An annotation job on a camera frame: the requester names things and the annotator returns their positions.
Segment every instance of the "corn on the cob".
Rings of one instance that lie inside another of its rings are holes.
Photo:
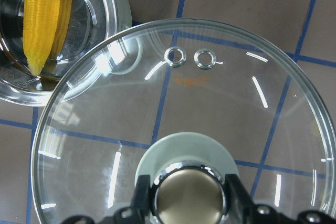
[[[54,43],[51,48],[48,59],[55,60],[61,53],[65,38],[67,36],[70,23],[72,0],[61,0],[59,15],[57,21],[57,29],[54,37]],[[56,67],[56,61],[47,62],[44,70],[47,73],[52,73]]]
[[[60,0],[25,0],[23,46],[32,75],[40,74],[54,41]]]

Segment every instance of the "glass lid rim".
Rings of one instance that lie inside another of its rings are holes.
[[[327,143],[327,146],[326,145],[324,146],[324,152],[326,155],[329,154],[330,157],[333,157],[335,155],[336,153],[335,132],[330,115],[324,102],[322,101],[316,88],[310,82],[308,77],[303,73],[300,67],[281,49],[279,49],[277,46],[275,46],[268,40],[258,35],[255,35],[254,33],[251,33],[247,30],[226,23],[221,23],[207,19],[195,19],[195,18],[172,18],[172,19],[156,20],[128,28],[102,41],[100,44],[96,45],[89,52],[87,52],[76,64],[74,64],[55,87],[47,105],[43,110],[40,120],[38,121],[31,152],[31,166],[30,166],[31,167],[30,178],[32,184],[31,188],[33,193],[35,209],[38,212],[38,218],[40,221],[41,216],[43,216],[41,210],[37,208],[40,202],[40,197],[39,195],[36,195],[34,193],[35,191],[37,191],[37,181],[35,179],[35,175],[38,171],[37,149],[41,143],[41,130],[45,125],[47,115],[49,114],[50,110],[54,107],[55,99],[58,97],[59,91],[63,88],[64,84],[68,81],[69,77],[71,77],[73,73],[75,73],[78,69],[80,69],[80,67],[83,64],[85,64],[89,59],[91,59],[92,55],[94,55],[99,50],[105,48],[108,44],[112,43],[113,41],[116,41],[131,34],[135,34],[140,31],[149,30],[150,28],[155,29],[169,25],[171,26],[195,25],[195,26],[203,26],[206,28],[220,29],[220,31],[224,31],[225,33],[231,36],[252,43],[252,45],[255,46],[256,48],[262,49],[265,53],[270,55],[273,59],[276,60],[277,64],[279,64],[283,68],[283,70],[286,71],[287,74],[290,75],[292,79],[294,79],[296,84],[305,94],[306,100],[308,101],[311,110],[314,113],[314,116],[318,123],[321,132],[321,137],[324,139],[324,142]],[[326,184],[325,189],[328,188],[330,192],[328,198],[330,199],[329,202],[331,203],[331,206],[328,206],[325,212],[331,216],[335,216],[336,214],[335,167],[336,165],[334,159],[332,162],[328,162],[328,164],[326,164],[326,173],[328,174],[329,179],[326,179],[325,181]]]

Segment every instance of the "metal grommet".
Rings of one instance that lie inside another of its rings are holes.
[[[199,60],[199,56],[202,54],[208,54],[211,57],[211,62],[209,64],[203,64],[201,63]],[[214,64],[216,64],[216,55],[214,54],[214,52],[212,52],[209,49],[200,49],[198,50],[195,55],[194,55],[194,61],[196,63],[196,65],[201,68],[201,69],[210,69],[214,66]]]
[[[180,60],[173,61],[173,60],[169,59],[169,54],[172,53],[172,52],[176,52],[176,51],[181,54]],[[164,52],[164,60],[172,68],[178,68],[178,67],[182,66],[186,59],[187,59],[186,53],[185,53],[184,49],[182,49],[181,47],[170,47],[166,50],[166,52]]]

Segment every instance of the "metal bowl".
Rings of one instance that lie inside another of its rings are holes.
[[[0,0],[0,98],[44,106],[63,77],[85,53],[132,24],[128,0],[72,0],[71,19],[61,53],[48,59],[45,70],[30,74],[23,53],[24,0]]]

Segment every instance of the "glass lid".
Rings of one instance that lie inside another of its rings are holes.
[[[59,82],[35,136],[34,202],[42,223],[98,222],[130,205],[139,174],[192,159],[288,217],[334,216],[334,156],[328,112],[285,53],[230,25],[162,20],[102,42]]]

